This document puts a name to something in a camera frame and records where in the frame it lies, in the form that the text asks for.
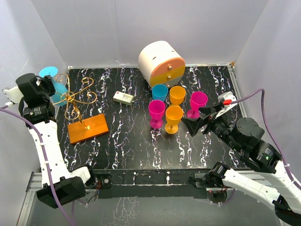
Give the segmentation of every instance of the blue cup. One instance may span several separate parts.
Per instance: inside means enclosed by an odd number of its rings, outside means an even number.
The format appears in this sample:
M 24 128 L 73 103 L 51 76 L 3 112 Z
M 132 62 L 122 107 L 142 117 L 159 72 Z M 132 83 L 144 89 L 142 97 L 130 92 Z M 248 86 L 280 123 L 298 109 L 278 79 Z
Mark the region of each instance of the blue cup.
M 163 84 L 158 84 L 152 88 L 151 92 L 154 100 L 165 101 L 168 94 L 168 88 Z

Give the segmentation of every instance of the wine glass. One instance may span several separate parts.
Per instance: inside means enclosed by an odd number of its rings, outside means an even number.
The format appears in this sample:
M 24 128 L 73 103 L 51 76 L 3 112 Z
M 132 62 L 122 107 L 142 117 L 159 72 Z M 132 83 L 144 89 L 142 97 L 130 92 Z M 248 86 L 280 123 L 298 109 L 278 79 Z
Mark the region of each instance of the wine glass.
M 186 91 L 182 86 L 174 86 L 169 91 L 169 99 L 172 105 L 180 105 L 185 99 Z
M 57 82 L 54 79 L 54 77 L 56 76 L 57 73 L 58 73 L 58 69 L 53 66 L 45 67 L 39 72 L 39 76 L 42 78 L 44 78 L 46 75 L 51 76 L 52 83 L 55 87 L 55 94 L 51 97 L 53 103 L 60 102 L 62 100 L 61 99 L 62 94 L 68 92 L 67 88 L 63 84 Z M 65 104 L 67 104 L 67 101 L 62 101 L 62 102 L 58 103 L 57 105 L 63 106 Z
M 178 124 L 180 123 L 183 115 L 184 113 L 182 108 L 180 108 L 180 106 L 178 105 L 170 106 L 166 110 L 167 124 L 165 125 L 165 131 L 169 134 L 175 134 L 179 129 Z
M 161 100 L 153 100 L 149 104 L 149 113 L 151 116 L 150 126 L 159 129 L 163 125 L 162 117 L 165 112 L 165 104 Z
M 198 111 L 198 108 L 205 107 L 208 101 L 208 97 L 203 92 L 194 92 L 191 95 L 190 99 L 190 106 L 192 109 L 190 109 L 187 112 L 188 118 L 197 119 L 200 116 L 200 113 Z

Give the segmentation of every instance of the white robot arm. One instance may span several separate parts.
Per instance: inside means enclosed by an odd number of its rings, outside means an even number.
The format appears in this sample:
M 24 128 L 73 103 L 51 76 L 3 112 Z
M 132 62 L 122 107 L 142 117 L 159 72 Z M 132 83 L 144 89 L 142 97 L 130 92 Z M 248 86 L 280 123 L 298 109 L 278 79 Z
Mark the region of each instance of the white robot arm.
M 201 127 L 206 126 L 203 134 L 211 131 L 232 150 L 240 152 L 240 160 L 265 177 L 273 188 L 252 181 L 220 162 L 211 169 L 208 177 L 203 177 L 202 182 L 238 189 L 274 210 L 284 222 L 292 226 L 301 225 L 301 190 L 295 185 L 300 185 L 299 181 L 294 176 L 294 181 L 291 181 L 281 154 L 271 144 L 261 140 L 264 130 L 255 120 L 241 118 L 235 125 L 227 121 L 225 113 L 233 107 L 231 101 L 236 100 L 233 94 L 222 94 L 218 100 L 220 103 L 216 106 L 199 108 L 202 113 L 199 119 L 182 119 L 190 134 L 194 136 Z
M 80 166 L 72 172 L 67 170 L 57 138 L 55 108 L 49 99 L 55 93 L 50 76 L 38 80 L 35 74 L 29 73 L 19 77 L 16 83 L 17 87 L 3 92 L 13 103 L 20 103 L 21 116 L 34 125 L 43 139 L 42 144 L 36 131 L 26 125 L 35 142 L 42 172 L 43 188 L 37 191 L 38 199 L 53 208 L 58 207 L 50 189 L 46 164 L 49 164 L 55 193 L 61 205 L 84 197 L 85 184 L 93 184 L 95 175 L 89 165 Z M 45 161 L 42 146 L 45 147 L 48 161 Z

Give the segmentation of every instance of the black marble table surface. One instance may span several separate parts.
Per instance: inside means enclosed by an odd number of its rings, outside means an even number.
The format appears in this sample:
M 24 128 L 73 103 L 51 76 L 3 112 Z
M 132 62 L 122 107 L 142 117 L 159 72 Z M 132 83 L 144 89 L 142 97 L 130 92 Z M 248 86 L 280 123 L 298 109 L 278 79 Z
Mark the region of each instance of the black marble table surface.
M 60 107 L 58 137 L 68 169 L 85 163 L 95 170 L 210 169 L 217 161 L 230 167 L 245 167 L 239 160 L 239 154 L 230 150 L 213 133 L 204 136 L 199 132 L 191 137 L 180 122 L 179 131 L 169 135 L 164 130 L 165 116 L 162 128 L 152 129 L 148 112 L 151 89 L 138 68 L 74 69 L 70 70 L 69 76 L 71 91 L 84 87 L 81 83 L 84 77 L 95 80 L 90 91 L 97 93 L 97 101 L 91 105 L 79 104 L 79 108 L 84 119 L 104 113 L 110 132 L 71 145 L 67 124 L 72 121 L 64 118 L 66 106 Z M 207 106 L 216 104 L 218 95 L 223 92 L 235 93 L 226 66 L 186 67 L 178 85 L 183 86 L 187 93 L 182 104 L 184 112 L 190 109 L 189 99 L 194 91 L 208 95 Z M 114 102 L 116 91 L 133 95 L 132 105 Z M 76 98 L 88 100 L 86 93 Z M 228 119 L 232 122 L 239 117 L 242 115 L 238 106 L 228 112 Z

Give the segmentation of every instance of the purple cable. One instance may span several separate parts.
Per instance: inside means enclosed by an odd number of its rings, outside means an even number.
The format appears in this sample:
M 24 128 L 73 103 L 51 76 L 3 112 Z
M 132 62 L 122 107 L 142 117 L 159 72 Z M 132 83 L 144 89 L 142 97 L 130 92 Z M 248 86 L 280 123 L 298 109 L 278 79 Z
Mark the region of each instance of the purple cable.
M 251 93 L 250 95 L 248 95 L 248 96 L 246 96 L 246 97 L 244 97 L 244 98 L 242 98 L 242 99 L 240 99 L 240 100 L 233 101 L 231 104 L 236 104 L 236 103 L 242 102 L 242 101 L 244 101 L 244 100 L 247 100 L 247 99 L 249 99 L 250 97 L 254 96 L 256 93 L 259 93 L 260 91 L 262 92 L 262 94 L 261 94 L 261 112 L 262 112 L 262 117 L 263 117 L 264 125 L 265 125 L 265 127 L 267 128 L 267 131 L 268 131 L 268 133 L 269 133 L 269 136 L 270 136 L 270 137 L 272 138 L 272 140 L 274 141 L 274 143 L 275 143 L 277 149 L 279 150 L 279 152 L 280 152 L 280 154 L 281 154 L 281 156 L 282 156 L 282 161 L 283 161 L 283 164 L 284 164 L 284 166 L 285 166 L 284 169 L 285 169 L 285 171 L 286 171 L 288 177 L 289 177 L 290 180 L 293 182 L 293 184 L 296 185 L 296 187 L 299 188 L 299 189 L 301 190 L 301 185 L 300 185 L 299 183 L 297 183 L 297 182 L 294 180 L 293 176 L 292 176 L 292 172 L 291 172 L 291 170 L 290 170 L 290 168 L 289 168 L 289 166 L 288 166 L 288 164 L 287 164 L 287 162 L 286 162 L 285 156 L 283 155 L 283 150 L 281 149 L 280 145 L 278 144 L 278 142 L 276 141 L 276 139 L 274 138 L 274 136 L 272 135 L 272 133 L 271 133 L 271 131 L 270 131 L 270 129 L 269 129 L 269 125 L 268 125 L 267 118 L 266 118 L 266 116 L 265 116 L 265 111 L 264 111 L 264 93 L 265 93 L 264 89 L 263 89 L 263 88 L 258 89 L 258 90 L 256 90 L 254 93 Z
M 0 112 L 5 112 L 7 114 L 10 114 L 10 115 L 13 115 L 21 120 L 23 120 L 25 123 L 27 123 L 31 128 L 33 128 L 33 130 L 38 134 L 38 137 L 39 137 L 39 140 L 41 143 L 43 143 L 43 139 L 42 139 L 42 135 L 40 134 L 40 132 L 38 131 L 38 129 L 30 122 L 28 121 L 27 119 L 23 118 L 22 116 L 14 113 L 14 112 L 11 112 L 11 111 L 8 111 L 8 110 L 5 110 L 3 107 L 0 108 Z M 46 154 L 46 150 L 45 150 L 45 147 L 44 145 L 41 146 L 42 147 L 42 151 L 43 151 L 43 155 L 44 155 L 44 159 L 45 161 L 48 161 L 48 158 L 47 158 L 47 154 Z M 70 220 L 70 218 L 68 217 L 67 213 L 65 212 L 65 210 L 63 209 L 62 205 L 60 204 L 60 201 L 56 195 L 56 192 L 55 192 L 55 187 L 53 185 L 53 181 L 52 181 L 52 177 L 51 177 L 51 173 L 50 173 L 50 167 L 49 167 L 49 163 L 46 164 L 46 168 L 47 168 L 47 174 L 48 174 L 48 177 L 49 177 L 49 182 L 50 182 L 50 188 L 51 188 L 51 192 L 52 192 L 52 195 L 55 199 L 55 202 L 58 206 L 58 208 L 61 210 L 61 212 L 63 213 L 63 215 L 65 216 L 65 218 L 68 220 L 68 222 L 70 223 L 70 225 L 72 226 L 75 226 L 75 224 Z
M 234 195 L 235 195 L 235 188 L 233 189 L 231 197 L 227 201 L 225 201 L 223 204 L 229 203 L 233 199 Z

